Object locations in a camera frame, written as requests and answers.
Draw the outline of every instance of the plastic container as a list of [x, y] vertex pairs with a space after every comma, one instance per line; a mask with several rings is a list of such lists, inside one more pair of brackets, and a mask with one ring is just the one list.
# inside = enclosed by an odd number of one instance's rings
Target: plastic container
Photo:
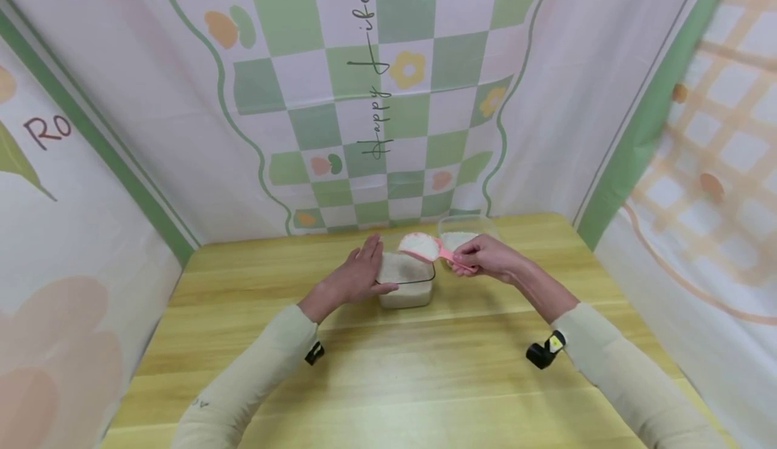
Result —
[[378, 282], [395, 282], [399, 290], [378, 296], [380, 306], [385, 309], [420, 307], [432, 300], [435, 277], [434, 265], [425, 264], [411, 256], [398, 253], [402, 234], [383, 235], [383, 265], [378, 273]]
[[484, 233], [501, 240], [494, 221], [479, 214], [461, 214], [438, 221], [438, 237], [450, 251]]

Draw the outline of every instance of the pink measuring scoop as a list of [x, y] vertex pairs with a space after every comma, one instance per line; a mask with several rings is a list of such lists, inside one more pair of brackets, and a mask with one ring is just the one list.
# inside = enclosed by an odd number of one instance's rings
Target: pink measuring scoop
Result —
[[425, 233], [409, 233], [399, 242], [399, 251], [426, 264], [431, 264], [437, 259], [445, 259], [452, 264], [469, 270], [472, 274], [478, 271], [477, 267], [462, 265], [453, 259], [453, 253], [442, 246], [442, 240]]

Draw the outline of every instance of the scoop handle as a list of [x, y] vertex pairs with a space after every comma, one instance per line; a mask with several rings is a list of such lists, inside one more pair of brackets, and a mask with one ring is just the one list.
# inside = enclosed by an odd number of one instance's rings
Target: scoop handle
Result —
[[435, 261], [435, 259], [429, 259], [428, 257], [420, 255], [419, 253], [416, 253], [416, 251], [413, 251], [413, 250], [400, 249], [399, 251], [402, 251], [402, 253], [404, 253], [405, 255], [409, 255], [413, 257], [413, 259], [420, 260], [425, 264], [431, 264], [432, 262]]
[[472, 272], [472, 274], [475, 274], [475, 272], [478, 271], [477, 267], [470, 267], [456, 262], [453, 259], [453, 253], [450, 250], [443, 248], [442, 246], [440, 246], [440, 259], [448, 260], [451, 264], [460, 266], [462, 269], [469, 270]]

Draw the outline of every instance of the beige sleeve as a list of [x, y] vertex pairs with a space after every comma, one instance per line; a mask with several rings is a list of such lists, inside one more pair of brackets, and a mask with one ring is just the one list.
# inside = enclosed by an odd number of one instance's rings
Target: beige sleeve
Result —
[[186, 409], [173, 449], [234, 449], [259, 405], [316, 344], [317, 325], [292, 305]]
[[553, 328], [566, 338], [574, 366], [648, 448], [726, 447], [678, 386], [593, 307], [579, 304]]

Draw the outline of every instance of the fabric backdrop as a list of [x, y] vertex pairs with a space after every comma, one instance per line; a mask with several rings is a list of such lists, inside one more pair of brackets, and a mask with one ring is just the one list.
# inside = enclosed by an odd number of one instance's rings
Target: fabric backdrop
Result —
[[777, 403], [777, 0], [721, 0], [596, 253], [742, 448]]
[[0, 448], [90, 448], [180, 265], [3, 40], [0, 199]]
[[194, 247], [572, 220], [695, 3], [12, 1]]

